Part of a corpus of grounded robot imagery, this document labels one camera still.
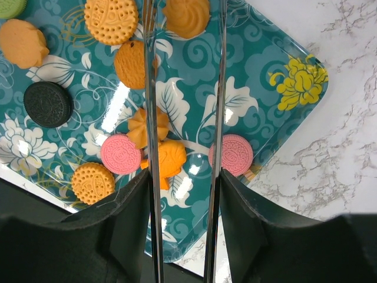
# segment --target round biscuit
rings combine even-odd
[[[95,162],[84,163],[72,176],[72,190],[79,200],[92,205],[114,193],[115,179],[105,166]]]
[[[84,14],[89,32],[107,45],[118,45],[129,40],[138,24],[134,0],[87,0]]]
[[[115,72],[126,87],[145,88],[144,44],[133,40],[121,46],[115,55]]]

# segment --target orange cookie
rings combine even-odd
[[[87,0],[84,14],[89,32],[108,45],[129,40],[139,20],[134,0]]]
[[[179,174],[186,162],[186,150],[183,143],[177,140],[167,140],[158,147],[158,163],[160,165],[160,188],[169,190],[169,178]],[[148,160],[141,161],[140,167],[148,167]]]
[[[209,0],[166,0],[166,27],[183,38],[201,34],[210,20]]]
[[[118,50],[114,60],[115,72],[126,87],[145,88],[144,44],[133,40]]]
[[[92,205],[115,191],[114,176],[105,166],[88,162],[73,174],[72,190],[79,200]]]
[[[29,22],[10,19],[1,26],[0,48],[21,69],[40,67],[49,53],[43,33]]]
[[[169,128],[169,117],[157,107],[157,137],[158,140],[166,138]],[[148,145],[147,113],[139,108],[134,117],[128,119],[128,138],[135,144],[137,149],[143,149]]]

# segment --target perforated biscuit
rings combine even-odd
[[[114,176],[105,166],[88,162],[73,174],[72,189],[79,200],[92,205],[115,191]]]
[[[134,0],[87,0],[84,14],[89,32],[107,45],[129,40],[138,23]]]

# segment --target flower-shaped cookie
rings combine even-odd
[[[49,53],[43,33],[29,22],[10,19],[1,26],[0,48],[21,69],[40,67]]]
[[[169,117],[157,107],[157,136],[158,140],[166,138],[169,129]],[[147,113],[144,109],[139,108],[134,117],[128,119],[129,132],[127,136],[135,144],[137,149],[143,149],[148,145],[147,134]]]
[[[167,0],[163,13],[169,31],[190,39],[206,29],[210,19],[210,3],[208,0]]]

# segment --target yellow chrysanthemum pattern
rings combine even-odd
[[[289,56],[288,65],[285,65],[288,76],[284,73],[269,73],[270,85],[276,86],[277,92],[283,95],[277,106],[280,111],[289,111],[298,104],[318,102],[323,84],[329,77],[325,68],[310,63],[312,57],[313,55],[309,55],[305,62],[301,62],[300,58]],[[284,81],[278,84],[279,77],[284,77]]]

